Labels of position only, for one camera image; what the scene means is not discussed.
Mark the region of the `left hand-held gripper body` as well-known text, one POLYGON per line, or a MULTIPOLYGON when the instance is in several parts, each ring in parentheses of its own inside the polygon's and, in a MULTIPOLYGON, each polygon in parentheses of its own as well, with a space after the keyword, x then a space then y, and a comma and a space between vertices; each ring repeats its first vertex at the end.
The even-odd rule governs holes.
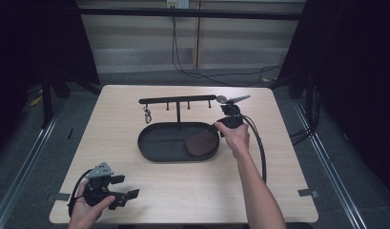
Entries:
POLYGON ((115 201, 109 206, 110 210, 126 205, 126 201, 120 199, 124 193, 109 190, 111 177, 113 176, 114 171, 107 162, 101 162, 85 175, 88 184, 84 189, 83 197, 89 205, 94 206, 108 196, 115 197, 115 201))

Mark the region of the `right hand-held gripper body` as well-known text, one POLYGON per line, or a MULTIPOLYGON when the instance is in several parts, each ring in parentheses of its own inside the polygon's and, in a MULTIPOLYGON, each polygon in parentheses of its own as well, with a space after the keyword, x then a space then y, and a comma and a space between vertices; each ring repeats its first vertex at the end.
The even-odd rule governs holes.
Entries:
POLYGON ((223 118, 219 120, 219 122, 223 123, 229 129, 235 129, 243 124, 243 115, 237 103, 248 99, 249 95, 227 98, 224 95, 219 95, 216 98, 216 101, 220 104, 222 112, 225 114, 223 118))

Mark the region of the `brown leather pouch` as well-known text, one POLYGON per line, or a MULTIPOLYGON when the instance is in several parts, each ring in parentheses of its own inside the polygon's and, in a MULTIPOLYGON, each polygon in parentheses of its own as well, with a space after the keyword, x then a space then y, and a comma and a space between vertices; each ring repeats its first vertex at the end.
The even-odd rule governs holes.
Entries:
POLYGON ((190 156, 208 156, 214 154, 219 145, 215 133, 204 131, 187 138, 184 141, 186 152, 190 156))

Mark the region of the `black hook rack with tray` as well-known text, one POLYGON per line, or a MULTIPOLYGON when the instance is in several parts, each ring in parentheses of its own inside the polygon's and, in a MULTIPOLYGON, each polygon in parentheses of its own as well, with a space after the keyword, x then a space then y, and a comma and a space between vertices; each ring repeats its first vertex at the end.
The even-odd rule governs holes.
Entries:
POLYGON ((205 122, 183 122, 181 120, 181 104, 187 105, 191 109, 192 102, 207 101, 211 107, 211 102, 216 100, 214 94, 206 95, 186 95, 171 97, 141 98, 139 104, 148 107, 150 104, 166 104, 166 110, 170 110, 170 105, 174 104, 176 121, 150 123, 138 136, 137 145, 141 155, 152 162, 193 162, 205 161, 213 157, 216 153, 208 156, 190 156, 184 147, 184 141, 200 132, 209 131, 215 133, 219 139, 217 130, 205 122))

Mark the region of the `person's right hand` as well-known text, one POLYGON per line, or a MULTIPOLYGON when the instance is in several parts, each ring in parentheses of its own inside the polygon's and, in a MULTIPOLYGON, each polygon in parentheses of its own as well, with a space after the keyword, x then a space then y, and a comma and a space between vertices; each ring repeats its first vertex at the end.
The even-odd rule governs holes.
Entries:
POLYGON ((215 126, 223 133, 228 146, 232 149, 233 155, 237 160, 244 160, 250 156, 250 134, 247 124, 242 124, 235 129, 230 129, 221 122, 216 122, 215 126))

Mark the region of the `person's left hand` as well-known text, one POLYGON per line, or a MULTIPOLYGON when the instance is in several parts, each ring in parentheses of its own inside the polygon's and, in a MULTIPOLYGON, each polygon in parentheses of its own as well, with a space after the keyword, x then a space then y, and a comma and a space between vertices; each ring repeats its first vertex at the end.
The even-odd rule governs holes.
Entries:
POLYGON ((98 204, 91 206, 84 198, 78 198, 72 209, 68 229, 91 229, 101 217, 102 212, 115 201, 114 196, 104 198, 98 204))

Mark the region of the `grey tape strip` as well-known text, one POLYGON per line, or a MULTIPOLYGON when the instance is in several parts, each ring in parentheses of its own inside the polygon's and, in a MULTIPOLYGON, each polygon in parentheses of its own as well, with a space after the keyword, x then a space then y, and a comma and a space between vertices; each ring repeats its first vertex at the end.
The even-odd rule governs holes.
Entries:
POLYGON ((311 198, 317 198, 318 197, 318 192, 317 191, 312 191, 310 189, 302 189, 298 190, 298 194, 303 198, 303 197, 311 197, 311 198))
POLYGON ((47 202, 56 202, 57 200, 68 201, 70 196, 71 196, 70 194, 64 194, 64 193, 50 194, 47 196, 46 201, 47 202))

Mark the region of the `black horizontal metal bar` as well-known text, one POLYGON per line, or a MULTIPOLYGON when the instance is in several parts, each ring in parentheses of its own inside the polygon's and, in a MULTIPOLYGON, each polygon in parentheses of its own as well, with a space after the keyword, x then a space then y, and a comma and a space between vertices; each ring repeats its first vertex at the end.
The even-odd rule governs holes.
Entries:
POLYGON ((126 16, 164 16, 193 18, 229 18, 229 19, 260 19, 299 21, 304 18, 302 13, 235 11, 235 10, 168 10, 168 9, 112 9, 84 7, 78 9, 80 14, 90 15, 126 15, 126 16))

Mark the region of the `black curtain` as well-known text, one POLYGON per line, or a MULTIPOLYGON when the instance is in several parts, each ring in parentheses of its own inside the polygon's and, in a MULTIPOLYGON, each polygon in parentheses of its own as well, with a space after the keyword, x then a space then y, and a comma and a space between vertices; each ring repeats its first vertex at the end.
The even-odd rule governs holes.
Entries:
POLYGON ((390 193, 390 0, 306 0, 278 79, 317 87, 390 193))
POLYGON ((0 154, 33 85, 99 82, 77 0, 0 0, 0 154))

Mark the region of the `metal floor rail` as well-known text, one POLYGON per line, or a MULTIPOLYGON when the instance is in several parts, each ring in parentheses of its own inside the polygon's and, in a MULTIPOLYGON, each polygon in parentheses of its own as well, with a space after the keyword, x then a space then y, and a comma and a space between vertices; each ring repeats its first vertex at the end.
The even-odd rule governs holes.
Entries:
POLYGON ((34 141, 26 160, 22 164, 8 192, 0 201, 0 229, 4 229, 15 203, 19 199, 27 180, 31 175, 31 170, 35 166, 42 150, 50 138, 52 130, 54 129, 63 108, 63 104, 59 105, 48 124, 40 130, 37 139, 34 141))
POLYGON ((306 112, 301 102, 296 100, 293 102, 293 104, 298 114, 298 118, 304 130, 307 132, 307 136, 310 139, 318 159, 326 175, 328 176, 331 186, 333 187, 339 199, 340 205, 342 206, 342 209, 349 219, 352 227, 354 229, 369 229, 362 217, 362 214, 359 211, 359 208, 357 207, 342 179, 340 178, 338 170, 332 162, 332 159, 329 157, 321 139, 319 138, 318 134, 313 131, 313 128, 307 121, 306 112))

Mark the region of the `white wall outlet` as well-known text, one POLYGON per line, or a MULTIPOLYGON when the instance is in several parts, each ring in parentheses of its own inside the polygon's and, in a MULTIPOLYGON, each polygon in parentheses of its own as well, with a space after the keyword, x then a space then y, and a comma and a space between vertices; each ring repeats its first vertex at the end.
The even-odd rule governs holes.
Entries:
POLYGON ((188 10, 190 8, 189 0, 166 0, 168 9, 182 9, 188 10))

